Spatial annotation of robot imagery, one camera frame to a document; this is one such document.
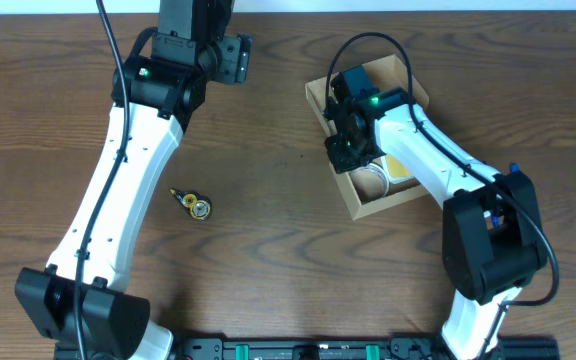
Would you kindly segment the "yellow sticky note pad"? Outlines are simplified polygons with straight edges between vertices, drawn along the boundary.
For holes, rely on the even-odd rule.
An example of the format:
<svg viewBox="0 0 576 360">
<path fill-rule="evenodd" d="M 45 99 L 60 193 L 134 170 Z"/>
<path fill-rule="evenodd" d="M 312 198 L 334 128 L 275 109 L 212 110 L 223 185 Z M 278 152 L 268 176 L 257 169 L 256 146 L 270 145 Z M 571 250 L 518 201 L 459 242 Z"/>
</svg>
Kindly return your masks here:
<svg viewBox="0 0 576 360">
<path fill-rule="evenodd" d="M 414 179 L 412 173 L 392 155 L 385 155 L 380 161 L 390 184 L 399 184 Z"/>
</svg>

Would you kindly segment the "white masking tape roll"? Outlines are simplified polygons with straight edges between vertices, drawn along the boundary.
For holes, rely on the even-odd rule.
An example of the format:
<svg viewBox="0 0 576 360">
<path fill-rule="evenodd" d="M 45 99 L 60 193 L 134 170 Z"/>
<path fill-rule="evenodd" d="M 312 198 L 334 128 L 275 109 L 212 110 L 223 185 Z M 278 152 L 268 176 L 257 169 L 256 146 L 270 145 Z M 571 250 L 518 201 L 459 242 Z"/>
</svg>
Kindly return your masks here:
<svg viewBox="0 0 576 360">
<path fill-rule="evenodd" d="M 362 202 L 381 199 L 389 192 L 390 183 L 383 169 L 376 164 L 354 170 L 350 178 Z"/>
</svg>

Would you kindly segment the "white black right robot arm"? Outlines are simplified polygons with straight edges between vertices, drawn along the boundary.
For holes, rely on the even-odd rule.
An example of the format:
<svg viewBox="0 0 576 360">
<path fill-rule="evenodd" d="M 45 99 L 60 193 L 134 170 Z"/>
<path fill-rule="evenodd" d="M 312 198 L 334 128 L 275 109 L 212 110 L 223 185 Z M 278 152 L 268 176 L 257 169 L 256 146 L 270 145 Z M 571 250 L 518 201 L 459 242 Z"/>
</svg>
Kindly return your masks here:
<svg viewBox="0 0 576 360">
<path fill-rule="evenodd" d="M 556 359 L 548 338 L 502 339 L 511 307 L 538 307 L 518 295 L 536 272 L 557 262 L 545 236 L 532 181 L 519 169 L 502 174 L 471 157 L 425 115 L 413 84 L 382 91 L 363 66 L 329 74 L 324 116 L 336 132 L 326 141 L 336 172 L 381 155 L 399 160 L 442 209 L 442 257 L 455 288 L 436 358 Z"/>
</svg>

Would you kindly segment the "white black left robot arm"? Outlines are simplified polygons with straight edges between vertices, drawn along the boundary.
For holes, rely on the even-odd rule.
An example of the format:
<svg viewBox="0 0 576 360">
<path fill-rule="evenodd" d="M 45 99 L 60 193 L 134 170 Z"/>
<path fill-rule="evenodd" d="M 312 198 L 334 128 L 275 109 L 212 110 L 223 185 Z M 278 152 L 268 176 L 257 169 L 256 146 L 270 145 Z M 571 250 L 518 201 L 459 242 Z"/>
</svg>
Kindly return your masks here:
<svg viewBox="0 0 576 360">
<path fill-rule="evenodd" d="M 74 220 L 15 295 L 58 359 L 180 359 L 182 343 L 127 289 L 140 228 L 210 82 L 245 81 L 247 34 L 228 35 L 230 0 L 164 1 L 156 26 L 116 56 L 109 125 Z"/>
</svg>

